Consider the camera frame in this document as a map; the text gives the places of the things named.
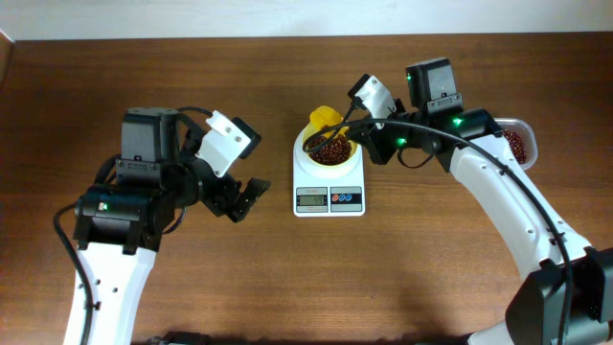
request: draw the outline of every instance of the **scale platform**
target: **scale platform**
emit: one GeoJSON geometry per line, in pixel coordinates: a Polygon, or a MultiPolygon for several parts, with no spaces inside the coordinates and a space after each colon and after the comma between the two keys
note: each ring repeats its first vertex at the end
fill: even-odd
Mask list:
{"type": "Polygon", "coordinates": [[[294,215],[297,217],[357,217],[366,210],[362,147],[352,143],[352,155],[342,164],[325,166],[303,152],[309,125],[294,143],[294,215]]]}

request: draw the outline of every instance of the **white kitchen scale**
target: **white kitchen scale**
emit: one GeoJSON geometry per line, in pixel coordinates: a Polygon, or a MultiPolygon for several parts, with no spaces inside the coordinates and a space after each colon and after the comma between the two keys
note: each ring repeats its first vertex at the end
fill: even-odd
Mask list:
{"type": "Polygon", "coordinates": [[[313,161],[303,151],[304,141],[316,132],[312,124],[294,144],[294,199],[297,217],[356,217],[366,210],[362,147],[352,143],[350,158],[336,166],[313,161]]]}

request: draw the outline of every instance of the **red bean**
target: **red bean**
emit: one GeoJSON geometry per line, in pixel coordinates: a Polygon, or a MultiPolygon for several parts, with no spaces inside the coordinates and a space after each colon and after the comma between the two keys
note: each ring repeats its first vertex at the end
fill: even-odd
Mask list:
{"type": "MultiPolygon", "coordinates": [[[[320,136],[319,138],[313,140],[308,147],[314,148],[323,143],[326,139],[327,138],[320,136]]],[[[346,136],[339,134],[322,149],[309,153],[308,155],[312,160],[319,164],[333,166],[347,161],[350,154],[352,154],[352,145],[346,136]]]]}
{"type": "Polygon", "coordinates": [[[503,133],[505,135],[505,138],[507,138],[507,141],[509,141],[509,147],[511,147],[511,151],[515,156],[515,160],[517,160],[517,163],[526,163],[526,148],[524,147],[524,142],[521,139],[521,135],[519,135],[519,133],[517,132],[507,129],[504,129],[503,133]]]}

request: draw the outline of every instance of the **bowl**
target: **bowl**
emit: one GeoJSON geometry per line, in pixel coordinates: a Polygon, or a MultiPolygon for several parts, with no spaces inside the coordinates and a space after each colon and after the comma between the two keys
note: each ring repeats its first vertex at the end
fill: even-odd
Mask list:
{"type": "Polygon", "coordinates": [[[519,166],[522,170],[531,168],[536,163],[536,158],[538,158],[538,147],[536,146],[536,138],[530,125],[519,119],[495,118],[494,121],[502,129],[512,130],[521,135],[524,148],[526,149],[526,163],[519,166]]]}

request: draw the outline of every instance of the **wood grain surface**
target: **wood grain surface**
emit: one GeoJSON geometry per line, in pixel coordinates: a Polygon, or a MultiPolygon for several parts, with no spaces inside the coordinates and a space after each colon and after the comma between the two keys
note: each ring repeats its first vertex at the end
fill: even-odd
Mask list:
{"type": "MultiPolygon", "coordinates": [[[[520,286],[512,257],[438,163],[366,163],[361,218],[291,211],[291,150],[309,112],[345,111],[363,73],[408,104],[404,67],[441,56],[465,107],[533,127],[529,177],[597,248],[613,246],[613,34],[18,41],[0,92],[0,343],[62,341],[75,275],[51,218],[120,151],[132,106],[241,117],[263,140],[231,173],[273,182],[244,222],[196,205],[164,237],[134,341],[167,331],[394,339],[502,320],[520,286]]],[[[63,221],[72,234],[73,218],[63,221]]]]}

